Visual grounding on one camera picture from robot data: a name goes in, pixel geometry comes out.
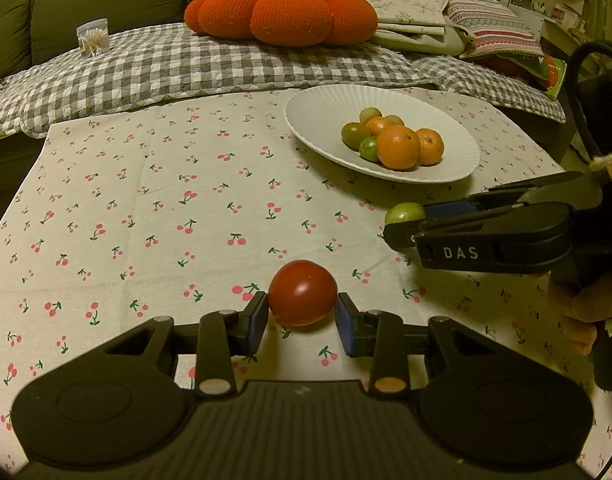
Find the person's finger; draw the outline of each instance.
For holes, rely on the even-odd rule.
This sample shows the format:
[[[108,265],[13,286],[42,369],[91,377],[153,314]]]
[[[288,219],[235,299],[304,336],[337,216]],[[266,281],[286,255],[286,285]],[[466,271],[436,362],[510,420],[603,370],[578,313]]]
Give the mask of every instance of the person's finger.
[[[597,339],[597,329],[592,323],[584,323],[568,316],[560,316],[561,332],[571,341],[591,347]]]
[[[573,314],[573,298],[577,295],[577,291],[573,288],[555,282],[551,277],[548,280],[548,289],[546,290],[546,301],[550,307],[558,314],[572,317]]]
[[[584,343],[573,343],[573,348],[575,349],[575,352],[582,354],[585,357],[588,357],[590,355],[590,351],[593,349],[592,346]]]
[[[577,294],[571,307],[568,316],[586,323],[612,317],[612,270]]]

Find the pumpkin pillow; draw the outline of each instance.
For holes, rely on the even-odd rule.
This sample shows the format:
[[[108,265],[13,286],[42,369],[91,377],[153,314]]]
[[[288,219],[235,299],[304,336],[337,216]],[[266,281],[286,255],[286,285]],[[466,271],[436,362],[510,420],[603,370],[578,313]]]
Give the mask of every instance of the pumpkin pillow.
[[[184,21],[199,34],[288,47],[361,43],[377,30],[365,0],[193,0]]]

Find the white plate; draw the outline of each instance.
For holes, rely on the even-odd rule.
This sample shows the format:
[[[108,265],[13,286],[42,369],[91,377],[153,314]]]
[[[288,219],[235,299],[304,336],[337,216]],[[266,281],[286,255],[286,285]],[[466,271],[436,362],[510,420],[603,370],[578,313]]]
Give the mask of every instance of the white plate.
[[[343,142],[344,124],[357,122],[359,112],[374,106],[382,114],[397,115],[413,130],[431,128],[444,140],[444,156],[434,166],[417,165],[409,171],[388,170],[363,160]],[[455,182],[469,176],[480,163],[480,149],[471,134],[451,116],[402,92],[355,84],[309,88],[291,97],[284,116],[301,142],[330,160],[361,173],[416,184]]]

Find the cherry print tablecloth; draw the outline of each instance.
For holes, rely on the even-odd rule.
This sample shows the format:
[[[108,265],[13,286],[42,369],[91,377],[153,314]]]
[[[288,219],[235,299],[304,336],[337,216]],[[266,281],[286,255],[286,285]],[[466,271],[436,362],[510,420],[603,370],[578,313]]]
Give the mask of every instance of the cherry print tablecloth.
[[[384,211],[398,202],[458,198],[561,168],[489,104],[410,89],[473,134],[478,169],[442,186],[353,173],[293,138],[283,108],[297,91],[204,97],[51,127],[0,224],[0,465],[26,463],[10,406],[34,377],[151,316],[190,323],[241,310],[283,263],[308,258],[358,308],[415,324],[450,316],[582,384],[595,424],[579,463],[595,475],[612,453],[612,394],[594,387],[590,362],[558,332],[545,279],[425,270],[381,240]],[[364,381],[368,361],[345,356],[330,320],[296,330],[271,317],[257,355],[232,363],[241,384]],[[410,371],[414,387],[426,383],[422,359],[411,357]],[[193,374],[182,357],[177,383],[190,387]]]

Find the checkered blanket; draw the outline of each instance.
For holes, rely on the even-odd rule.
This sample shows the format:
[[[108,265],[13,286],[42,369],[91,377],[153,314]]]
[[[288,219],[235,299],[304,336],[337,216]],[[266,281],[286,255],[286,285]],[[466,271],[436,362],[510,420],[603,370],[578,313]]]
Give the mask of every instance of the checkered blanket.
[[[516,108],[558,123],[566,122],[559,102],[519,79],[450,56],[407,53],[406,58],[416,72],[438,82],[440,90],[477,97],[495,106]]]
[[[41,138],[51,124],[60,121],[208,94],[337,82],[452,89],[425,73],[424,63],[372,44],[276,48],[198,37],[183,23],[128,30],[113,35],[110,43],[110,51],[101,56],[81,57],[78,50],[71,50],[8,78],[7,88],[0,91],[0,136],[24,132]],[[480,85],[479,93],[469,94],[488,100],[490,82]],[[507,94],[505,106],[556,120],[559,109],[563,117],[558,104],[545,97],[540,101],[542,96],[534,95],[528,86],[515,84]]]

